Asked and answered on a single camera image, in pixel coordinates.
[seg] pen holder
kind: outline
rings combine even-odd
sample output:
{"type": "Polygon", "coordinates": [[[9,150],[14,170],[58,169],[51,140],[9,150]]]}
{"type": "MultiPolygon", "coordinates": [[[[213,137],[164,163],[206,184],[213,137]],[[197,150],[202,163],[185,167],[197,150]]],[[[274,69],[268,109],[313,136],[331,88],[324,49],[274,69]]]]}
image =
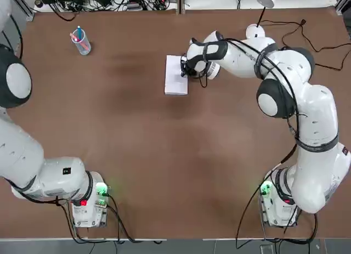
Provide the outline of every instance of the pen holder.
{"type": "Polygon", "coordinates": [[[85,31],[83,29],[81,29],[81,32],[82,32],[81,33],[81,36],[82,36],[81,40],[79,40],[79,30],[78,29],[76,29],[72,33],[73,36],[71,36],[71,40],[78,48],[79,53],[81,53],[82,55],[87,55],[92,50],[92,46],[89,43],[89,40],[88,40],[88,37],[86,36],[85,31]]]}

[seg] tabletop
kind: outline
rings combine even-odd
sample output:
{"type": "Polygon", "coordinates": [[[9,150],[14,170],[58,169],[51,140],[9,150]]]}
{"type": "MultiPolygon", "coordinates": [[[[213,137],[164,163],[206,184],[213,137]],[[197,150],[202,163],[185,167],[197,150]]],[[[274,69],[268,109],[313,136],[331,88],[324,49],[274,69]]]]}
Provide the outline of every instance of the tabletop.
{"type": "MultiPolygon", "coordinates": [[[[202,88],[189,81],[187,96],[164,95],[166,55],[185,53],[192,37],[214,30],[245,38],[259,10],[80,13],[64,22],[36,14],[24,32],[23,61],[33,94],[9,110],[13,121],[37,139],[46,158],[80,157],[111,186],[129,234],[134,238],[234,238],[250,196],[294,145],[286,122],[265,116],[256,103],[260,80],[225,70],[202,88]],[[69,33],[84,28],[92,51],[79,55],[69,33]]],[[[317,47],[349,42],[333,8],[273,9],[265,19],[306,19],[304,33],[317,47]]],[[[297,26],[266,26],[281,44],[297,26]]],[[[310,49],[300,32],[290,46],[310,49]]],[[[339,66],[348,47],[313,53],[319,64],[339,66]]],[[[341,72],[317,67],[310,82],[334,93],[340,142],[351,147],[349,89],[351,59],[341,72]]],[[[291,159],[286,165],[295,163],[291,159]]],[[[17,199],[0,180],[0,238],[69,238],[61,209],[17,199]]],[[[351,237],[349,175],[319,212],[320,238],[351,237]]],[[[89,238],[117,235],[107,228],[84,230],[89,238]]],[[[285,237],[308,238],[313,216],[302,215],[285,237]]],[[[281,238],[269,228],[267,236],[281,238]]],[[[262,238],[257,200],[250,205],[240,238],[262,238]]]]}

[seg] white paper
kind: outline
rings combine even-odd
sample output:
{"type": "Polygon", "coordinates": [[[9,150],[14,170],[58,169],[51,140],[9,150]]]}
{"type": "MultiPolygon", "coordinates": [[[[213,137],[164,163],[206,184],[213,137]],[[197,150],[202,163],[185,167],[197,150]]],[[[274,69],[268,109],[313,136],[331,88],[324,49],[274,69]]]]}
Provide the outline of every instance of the white paper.
{"type": "Polygon", "coordinates": [[[180,58],[177,55],[168,55],[166,61],[166,95],[188,95],[188,77],[181,76],[180,58]]]}

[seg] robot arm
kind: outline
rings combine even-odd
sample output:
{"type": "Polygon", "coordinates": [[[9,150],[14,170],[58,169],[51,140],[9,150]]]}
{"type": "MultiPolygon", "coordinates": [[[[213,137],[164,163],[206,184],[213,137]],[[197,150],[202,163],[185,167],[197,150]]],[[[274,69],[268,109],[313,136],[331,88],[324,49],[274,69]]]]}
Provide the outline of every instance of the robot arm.
{"type": "MultiPolygon", "coordinates": [[[[271,225],[286,225],[297,206],[316,213],[322,209],[348,172],[351,154],[338,142],[338,120],[335,101],[329,89],[308,83],[314,68],[312,55],[303,48],[278,50],[267,37],[243,41],[265,55],[285,74],[295,93],[299,111],[298,159],[296,165],[272,174],[269,206],[265,205],[271,225]]],[[[186,69],[200,73],[210,61],[237,77],[256,77],[255,64],[259,54],[245,45],[224,39],[201,43],[191,40],[186,54],[186,69]]],[[[270,117],[286,118],[296,112],[292,92],[283,75],[263,60],[257,91],[260,109],[270,117]]]]}
{"type": "MultiPolygon", "coordinates": [[[[0,0],[0,31],[10,14],[10,0],[0,0]]],[[[100,226],[107,212],[107,199],[102,195],[107,186],[101,175],[86,171],[79,158],[45,159],[41,145],[7,116],[7,108],[26,103],[31,93],[32,79],[26,67],[0,46],[0,176],[17,197],[70,200],[76,226],[100,226]]]]}

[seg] blue pen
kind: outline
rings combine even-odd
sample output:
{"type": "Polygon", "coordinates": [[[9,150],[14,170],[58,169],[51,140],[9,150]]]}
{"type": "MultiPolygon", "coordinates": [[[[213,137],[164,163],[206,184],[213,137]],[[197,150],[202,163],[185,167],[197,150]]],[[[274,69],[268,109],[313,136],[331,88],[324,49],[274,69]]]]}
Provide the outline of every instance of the blue pen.
{"type": "Polygon", "coordinates": [[[78,39],[82,40],[82,29],[79,25],[78,25],[78,39]]]}

